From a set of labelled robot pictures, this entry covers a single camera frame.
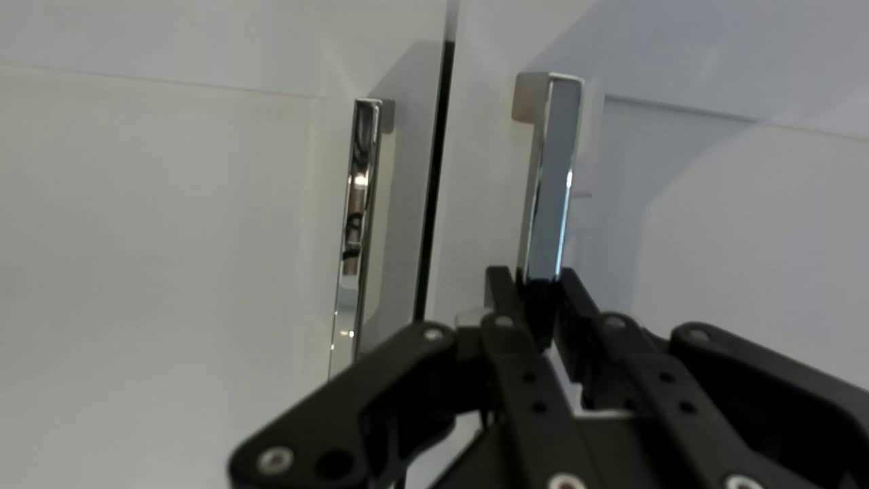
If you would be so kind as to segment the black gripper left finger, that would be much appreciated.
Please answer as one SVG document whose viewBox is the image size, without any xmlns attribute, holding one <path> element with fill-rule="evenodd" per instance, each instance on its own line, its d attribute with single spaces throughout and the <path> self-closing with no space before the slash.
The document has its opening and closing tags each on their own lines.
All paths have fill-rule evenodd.
<svg viewBox="0 0 869 489">
<path fill-rule="evenodd" d="M 426 489 L 579 484 L 574 416 L 531 333 L 522 283 L 491 265 L 487 293 L 482 323 L 417 321 L 239 442 L 232 489 L 399 489 L 464 414 L 483 426 Z"/>
</svg>

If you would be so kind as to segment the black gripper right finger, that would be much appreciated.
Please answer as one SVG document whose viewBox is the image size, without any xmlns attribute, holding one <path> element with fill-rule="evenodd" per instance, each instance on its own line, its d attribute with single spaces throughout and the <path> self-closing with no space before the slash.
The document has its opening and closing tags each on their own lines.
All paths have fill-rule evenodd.
<svg viewBox="0 0 869 489">
<path fill-rule="evenodd" d="M 586 409 L 627 409 L 683 489 L 869 489 L 869 390 L 774 348 L 688 321 L 658 337 L 607 313 L 574 270 L 558 351 Z"/>
</svg>

